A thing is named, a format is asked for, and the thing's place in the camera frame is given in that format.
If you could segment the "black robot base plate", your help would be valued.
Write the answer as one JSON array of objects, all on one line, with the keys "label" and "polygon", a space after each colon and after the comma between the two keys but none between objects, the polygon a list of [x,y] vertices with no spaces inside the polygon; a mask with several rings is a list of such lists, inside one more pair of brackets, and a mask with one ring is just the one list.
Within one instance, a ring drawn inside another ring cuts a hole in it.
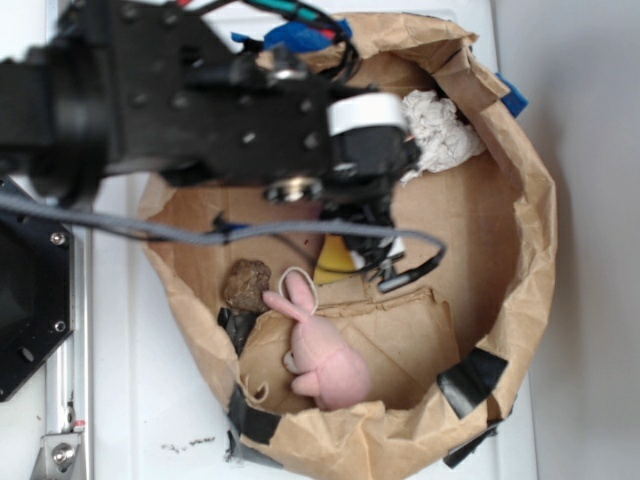
[{"label": "black robot base plate", "polygon": [[1,400],[10,400],[71,331],[73,234],[1,212]]}]

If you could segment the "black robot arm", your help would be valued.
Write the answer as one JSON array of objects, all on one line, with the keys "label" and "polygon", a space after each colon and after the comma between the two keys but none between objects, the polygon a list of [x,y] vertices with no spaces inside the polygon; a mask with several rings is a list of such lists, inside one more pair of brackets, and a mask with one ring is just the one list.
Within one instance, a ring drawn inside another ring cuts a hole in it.
[{"label": "black robot arm", "polygon": [[154,172],[176,187],[259,186],[323,204],[323,228],[368,262],[394,240],[392,190],[417,161],[393,96],[350,87],[358,53],[314,73],[289,48],[261,67],[204,10],[77,1],[54,38],[1,64],[1,170],[63,205],[104,178]]}]

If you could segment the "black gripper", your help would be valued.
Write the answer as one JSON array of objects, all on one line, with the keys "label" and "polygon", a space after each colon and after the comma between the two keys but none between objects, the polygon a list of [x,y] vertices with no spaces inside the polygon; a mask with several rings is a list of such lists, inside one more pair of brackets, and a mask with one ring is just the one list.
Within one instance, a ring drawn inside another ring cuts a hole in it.
[{"label": "black gripper", "polygon": [[334,159],[323,178],[320,218],[393,227],[391,198],[419,159],[395,94],[370,92],[334,101],[327,110]]}]

